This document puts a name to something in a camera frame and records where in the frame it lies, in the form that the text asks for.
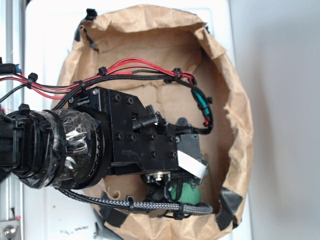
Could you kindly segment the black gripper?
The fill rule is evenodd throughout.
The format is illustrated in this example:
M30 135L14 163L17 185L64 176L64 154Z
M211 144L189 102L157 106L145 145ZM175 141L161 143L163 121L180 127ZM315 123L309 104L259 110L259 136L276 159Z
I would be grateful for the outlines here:
M99 167L106 175L178 170L174 128L136 96L96 87L72 97L68 107L99 121Z

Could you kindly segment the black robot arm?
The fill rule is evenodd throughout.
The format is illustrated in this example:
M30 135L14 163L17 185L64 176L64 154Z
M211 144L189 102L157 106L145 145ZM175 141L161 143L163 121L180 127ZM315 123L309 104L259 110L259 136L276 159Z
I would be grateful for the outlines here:
M97 87L67 108L21 105L0 124L0 167L31 188L96 185L107 175L179 169L175 130L133 95Z

